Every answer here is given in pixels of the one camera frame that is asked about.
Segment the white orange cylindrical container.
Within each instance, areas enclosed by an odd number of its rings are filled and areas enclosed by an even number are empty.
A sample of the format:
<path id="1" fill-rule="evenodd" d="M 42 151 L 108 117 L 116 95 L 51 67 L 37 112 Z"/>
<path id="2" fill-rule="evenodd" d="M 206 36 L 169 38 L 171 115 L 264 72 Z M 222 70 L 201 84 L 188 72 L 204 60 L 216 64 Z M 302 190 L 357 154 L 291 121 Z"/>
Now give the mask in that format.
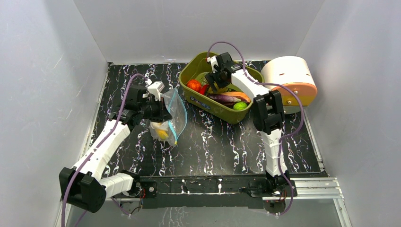
<path id="1" fill-rule="evenodd" d="M 284 114 L 300 112 L 296 99 L 281 84 L 293 91 L 300 99 L 303 107 L 309 106 L 317 96 L 318 89 L 313 80 L 307 62 L 297 56 L 277 57 L 265 64 L 261 70 L 265 83 L 273 83 L 267 86 L 271 90 L 278 90 L 282 96 Z"/>

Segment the green toy lime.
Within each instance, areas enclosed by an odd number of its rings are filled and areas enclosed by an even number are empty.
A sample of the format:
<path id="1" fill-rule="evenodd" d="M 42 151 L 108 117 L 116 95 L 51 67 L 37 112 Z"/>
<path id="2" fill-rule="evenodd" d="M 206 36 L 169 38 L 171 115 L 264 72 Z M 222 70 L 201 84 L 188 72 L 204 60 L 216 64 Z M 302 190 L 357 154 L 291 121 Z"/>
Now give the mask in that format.
<path id="1" fill-rule="evenodd" d="M 233 109 L 234 110 L 244 110 L 247 108 L 247 106 L 248 106 L 248 104 L 245 102 L 237 102 L 233 105 Z"/>

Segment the orange toy papaya slice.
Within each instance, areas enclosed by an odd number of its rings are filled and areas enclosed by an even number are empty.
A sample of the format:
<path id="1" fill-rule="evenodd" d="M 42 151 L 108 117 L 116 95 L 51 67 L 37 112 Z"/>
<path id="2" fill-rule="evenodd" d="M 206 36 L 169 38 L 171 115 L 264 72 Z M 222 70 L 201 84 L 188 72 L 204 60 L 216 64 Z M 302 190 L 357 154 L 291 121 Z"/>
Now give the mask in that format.
<path id="1" fill-rule="evenodd" d="M 237 98 L 241 99 L 243 102 L 251 103 L 250 98 L 243 92 L 230 91 L 230 92 L 224 92 L 224 93 L 221 93 L 221 94 L 222 95 L 226 95 L 226 96 L 237 97 Z"/>

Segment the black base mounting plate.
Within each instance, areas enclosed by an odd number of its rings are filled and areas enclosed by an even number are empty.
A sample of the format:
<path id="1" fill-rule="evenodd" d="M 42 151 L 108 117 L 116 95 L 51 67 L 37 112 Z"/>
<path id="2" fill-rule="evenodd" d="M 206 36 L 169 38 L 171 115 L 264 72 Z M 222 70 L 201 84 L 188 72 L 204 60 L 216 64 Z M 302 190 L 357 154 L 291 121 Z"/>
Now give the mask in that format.
<path id="1" fill-rule="evenodd" d="M 142 176 L 142 183 L 155 189 L 146 192 L 145 208 L 263 208 L 258 189 L 265 185 L 264 174 Z"/>

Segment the red toy chili pepper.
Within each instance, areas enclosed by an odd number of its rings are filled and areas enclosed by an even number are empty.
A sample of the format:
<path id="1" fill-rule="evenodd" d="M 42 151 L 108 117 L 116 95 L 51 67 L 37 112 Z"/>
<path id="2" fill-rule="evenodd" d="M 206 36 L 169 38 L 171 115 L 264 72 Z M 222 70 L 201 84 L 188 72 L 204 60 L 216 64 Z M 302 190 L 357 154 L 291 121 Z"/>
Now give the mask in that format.
<path id="1" fill-rule="evenodd" d="M 209 89 L 209 85 L 206 84 L 206 85 L 202 86 L 202 88 L 199 90 L 199 93 L 204 96 L 206 94 L 206 92 L 208 91 L 208 89 Z"/>

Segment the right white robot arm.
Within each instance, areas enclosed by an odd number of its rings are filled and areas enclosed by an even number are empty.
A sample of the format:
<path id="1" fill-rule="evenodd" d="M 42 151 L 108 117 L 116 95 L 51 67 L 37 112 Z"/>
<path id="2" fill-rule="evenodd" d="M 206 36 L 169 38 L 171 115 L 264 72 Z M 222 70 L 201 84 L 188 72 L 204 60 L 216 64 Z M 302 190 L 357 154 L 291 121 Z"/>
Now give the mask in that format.
<path id="1" fill-rule="evenodd" d="M 234 62 L 227 52 L 213 57 L 207 56 L 206 61 L 212 69 L 206 75 L 206 80 L 214 92 L 218 88 L 233 84 L 251 99 L 253 124 L 261 134 L 264 144 L 265 179 L 259 183 L 249 183 L 240 191 L 253 197 L 278 196 L 285 193 L 295 196 L 295 187 L 281 155 L 285 114 L 280 92 L 271 91 L 254 80 L 244 65 Z"/>

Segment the yellow toy banana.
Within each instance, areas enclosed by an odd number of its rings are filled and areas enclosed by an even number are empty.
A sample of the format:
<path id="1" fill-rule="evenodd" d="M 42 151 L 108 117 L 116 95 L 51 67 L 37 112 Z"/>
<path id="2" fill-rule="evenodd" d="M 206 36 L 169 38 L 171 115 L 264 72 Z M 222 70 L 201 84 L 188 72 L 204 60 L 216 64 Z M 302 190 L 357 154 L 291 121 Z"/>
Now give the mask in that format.
<path id="1" fill-rule="evenodd" d="M 165 130 L 157 130 L 157 135 L 160 140 L 166 140 L 169 138 L 169 134 Z"/>

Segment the clear zip top bag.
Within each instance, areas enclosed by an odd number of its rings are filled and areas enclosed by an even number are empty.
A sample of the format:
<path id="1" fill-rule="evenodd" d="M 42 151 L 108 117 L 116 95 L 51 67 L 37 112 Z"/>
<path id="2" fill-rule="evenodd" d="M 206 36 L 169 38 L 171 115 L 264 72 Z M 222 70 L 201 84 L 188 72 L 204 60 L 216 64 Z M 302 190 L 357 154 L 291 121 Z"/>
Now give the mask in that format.
<path id="1" fill-rule="evenodd" d="M 166 140 L 160 140 L 157 135 L 157 130 L 149 126 L 149 131 L 153 139 L 161 142 L 167 142 L 170 146 L 177 146 L 177 141 L 188 122 L 187 110 L 184 102 L 181 99 L 177 88 L 171 89 L 161 96 L 164 99 L 167 112 L 171 115 L 170 120 L 162 122 L 162 130 L 169 134 Z"/>

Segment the olive green plastic basket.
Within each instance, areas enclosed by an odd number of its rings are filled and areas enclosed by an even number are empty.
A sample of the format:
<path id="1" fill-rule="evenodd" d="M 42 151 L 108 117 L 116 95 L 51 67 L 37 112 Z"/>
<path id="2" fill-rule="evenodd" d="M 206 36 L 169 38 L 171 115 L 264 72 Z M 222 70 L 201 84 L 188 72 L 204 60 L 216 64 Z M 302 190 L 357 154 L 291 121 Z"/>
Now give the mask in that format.
<path id="1" fill-rule="evenodd" d="M 207 95 L 212 92 L 211 88 L 202 95 L 187 87 L 187 83 L 192 79 L 200 82 L 201 85 L 207 84 L 205 75 L 211 72 L 211 66 L 207 63 L 206 58 L 207 52 L 200 52 L 179 73 L 178 81 L 183 88 L 184 97 L 189 103 L 207 111 L 221 120 L 229 124 L 237 124 L 244 119 L 245 115 L 251 109 L 252 104 L 248 104 L 243 110 L 235 110 L 207 97 Z"/>

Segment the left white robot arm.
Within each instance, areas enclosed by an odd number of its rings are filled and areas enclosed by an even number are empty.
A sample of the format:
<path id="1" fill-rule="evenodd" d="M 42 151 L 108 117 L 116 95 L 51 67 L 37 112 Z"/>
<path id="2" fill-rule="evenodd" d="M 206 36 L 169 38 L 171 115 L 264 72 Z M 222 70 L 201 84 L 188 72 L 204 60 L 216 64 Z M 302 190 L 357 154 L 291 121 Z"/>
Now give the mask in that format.
<path id="1" fill-rule="evenodd" d="M 166 122 L 172 118 L 161 92 L 161 81 L 148 87 L 132 86 L 128 94 L 110 113 L 105 127 L 85 155 L 71 168 L 63 168 L 59 182 L 63 204 L 91 213 L 100 210 L 106 199 L 123 193 L 137 197 L 143 190 L 137 174 L 122 170 L 103 178 L 102 174 L 120 144 L 144 119 Z"/>

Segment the red orange toy tomato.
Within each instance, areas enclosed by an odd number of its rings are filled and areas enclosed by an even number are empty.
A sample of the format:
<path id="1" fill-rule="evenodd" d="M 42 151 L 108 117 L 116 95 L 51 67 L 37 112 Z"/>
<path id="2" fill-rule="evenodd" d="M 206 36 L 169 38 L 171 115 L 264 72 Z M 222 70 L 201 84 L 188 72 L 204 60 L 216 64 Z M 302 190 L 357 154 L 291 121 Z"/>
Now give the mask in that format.
<path id="1" fill-rule="evenodd" d="M 188 81 L 187 87 L 196 92 L 200 92 L 200 90 L 202 89 L 202 84 L 195 79 L 191 79 Z"/>

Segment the purple toy eggplant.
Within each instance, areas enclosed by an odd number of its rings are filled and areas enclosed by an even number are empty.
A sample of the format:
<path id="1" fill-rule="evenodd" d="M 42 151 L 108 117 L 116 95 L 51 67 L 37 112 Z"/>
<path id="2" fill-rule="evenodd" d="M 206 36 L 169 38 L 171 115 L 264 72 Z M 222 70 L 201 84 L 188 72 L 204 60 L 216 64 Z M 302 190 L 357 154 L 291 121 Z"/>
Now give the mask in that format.
<path id="1" fill-rule="evenodd" d="M 207 95 L 208 98 L 218 102 L 218 103 L 237 103 L 241 102 L 242 100 L 240 98 L 234 97 L 234 96 L 228 96 L 228 95 L 223 95 L 223 94 L 209 94 Z"/>

